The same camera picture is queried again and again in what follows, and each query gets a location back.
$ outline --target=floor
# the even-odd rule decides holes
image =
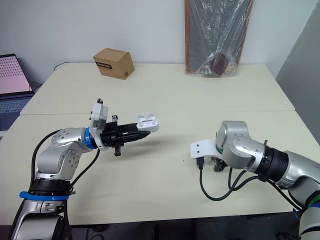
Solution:
[[[71,232],[75,240],[297,240],[298,229],[298,217],[287,212],[72,226]],[[0,226],[0,239],[8,231]]]

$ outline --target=printed label on box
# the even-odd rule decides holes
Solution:
[[[102,62],[95,62],[95,63],[98,67],[105,68],[105,69],[112,69],[112,66],[110,64],[106,64]]]

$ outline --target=laptop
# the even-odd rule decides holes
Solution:
[[[34,94],[16,55],[0,55],[0,131],[10,128]]]

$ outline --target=laptop keyboard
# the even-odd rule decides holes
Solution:
[[[0,114],[21,112],[30,98],[0,101]]]

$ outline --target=white bracket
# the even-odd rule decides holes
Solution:
[[[223,160],[222,154],[216,149],[215,139],[206,139],[191,143],[190,155],[193,159],[200,157],[217,157]]]
[[[107,150],[109,148],[108,146],[105,146],[102,143],[100,138],[100,134],[102,133],[106,125],[107,116],[108,116],[108,107],[103,106],[102,103],[95,102],[93,104],[93,108],[91,112],[89,132],[94,138],[94,141],[97,147],[102,151]]]

